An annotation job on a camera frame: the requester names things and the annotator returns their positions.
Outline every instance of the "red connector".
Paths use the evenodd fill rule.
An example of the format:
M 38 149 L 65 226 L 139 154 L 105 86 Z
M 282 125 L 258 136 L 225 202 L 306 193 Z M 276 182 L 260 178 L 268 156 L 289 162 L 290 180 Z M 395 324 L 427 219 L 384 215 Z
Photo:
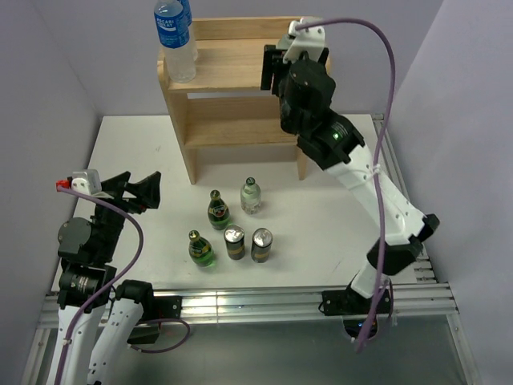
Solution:
M 64 179 L 64 180 L 58 180 L 57 182 L 55 182 L 55 189 L 58 191 L 59 190 L 59 186 L 62 187 L 62 188 L 70 188 L 71 186 L 71 183 L 69 180 L 67 179 Z

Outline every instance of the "white tabletop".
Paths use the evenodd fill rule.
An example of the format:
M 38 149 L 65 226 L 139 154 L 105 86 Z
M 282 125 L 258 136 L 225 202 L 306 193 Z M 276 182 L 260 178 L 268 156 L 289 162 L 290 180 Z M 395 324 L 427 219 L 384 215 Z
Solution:
M 374 149 L 376 133 L 369 115 L 347 115 Z M 190 185 L 168 116 L 104 117 L 89 168 L 105 180 L 130 171 L 139 181 L 162 172 L 157 210 L 136 216 L 144 248 L 125 278 L 151 282 L 155 289 L 230 289 L 347 285 L 378 238 L 378 227 L 338 182 L 309 164 L 297 179 L 293 148 L 264 146 L 200 151 L 199 178 Z M 253 176 L 262 188 L 262 210 L 254 216 L 240 208 L 240 187 Z M 232 261 L 223 232 L 207 217 L 213 189 L 221 192 L 233 222 L 246 232 L 246 256 Z M 76 217 L 88 218 L 93 205 L 79 201 Z M 263 264 L 249 255 L 251 235 L 265 227 L 273 233 L 271 258 Z M 200 268 L 188 256 L 188 232 L 196 229 L 216 251 L 216 265 Z M 133 257 L 137 234 L 129 222 L 111 265 L 120 271 Z M 59 268 L 53 290 L 58 290 Z M 394 283 L 415 283 L 412 267 Z

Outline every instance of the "gray wall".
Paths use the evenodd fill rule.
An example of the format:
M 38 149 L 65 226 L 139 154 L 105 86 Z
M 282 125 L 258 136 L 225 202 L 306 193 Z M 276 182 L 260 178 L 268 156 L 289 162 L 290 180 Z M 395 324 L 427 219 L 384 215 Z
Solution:
M 103 115 L 167 114 L 156 77 L 156 0 L 32 0 Z M 389 36 L 404 79 L 442 0 L 190 0 L 197 18 L 265 15 L 352 16 Z M 378 37 L 361 26 L 328 31 L 337 111 L 382 111 L 388 61 Z
M 86 164 L 98 118 L 28 0 L 0 2 L 0 383 L 17 384 L 74 202 L 55 181 Z
M 513 3 L 445 0 L 395 100 L 392 139 L 485 384 L 513 367 Z

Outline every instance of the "small clear bottle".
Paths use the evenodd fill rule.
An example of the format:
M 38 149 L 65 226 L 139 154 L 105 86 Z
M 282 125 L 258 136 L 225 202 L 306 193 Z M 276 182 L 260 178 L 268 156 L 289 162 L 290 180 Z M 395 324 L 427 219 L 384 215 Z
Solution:
M 209 267 L 216 260 L 210 242 L 195 230 L 189 233 L 189 255 L 194 263 L 202 267 Z
M 178 0 L 159 0 L 154 9 L 168 74 L 173 82 L 187 83 L 196 76 L 188 20 Z
M 178 0 L 184 8 L 185 17 L 187 18 L 187 25 L 189 27 L 189 38 L 192 44 L 192 54 L 194 55 L 194 61 L 198 59 L 198 46 L 196 45 L 196 35 L 194 34 L 194 26 L 192 25 L 192 12 L 189 0 Z
M 240 206 L 249 215 L 260 211 L 261 190 L 255 178 L 246 179 L 246 183 L 240 189 Z

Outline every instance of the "wooden stand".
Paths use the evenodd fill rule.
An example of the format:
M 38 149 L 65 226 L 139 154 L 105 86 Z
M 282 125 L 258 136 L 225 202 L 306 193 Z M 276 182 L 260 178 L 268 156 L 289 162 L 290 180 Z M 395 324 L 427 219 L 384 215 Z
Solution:
M 260 90 L 265 44 L 276 44 L 287 18 L 194 19 L 198 46 L 196 77 L 173 83 L 162 50 L 157 71 L 176 138 L 191 184 L 196 183 L 196 152 L 200 148 L 256 144 L 295 146 L 296 137 L 280 128 L 276 96 L 189 99 L 188 93 Z M 307 157 L 297 151 L 299 179 L 305 179 Z

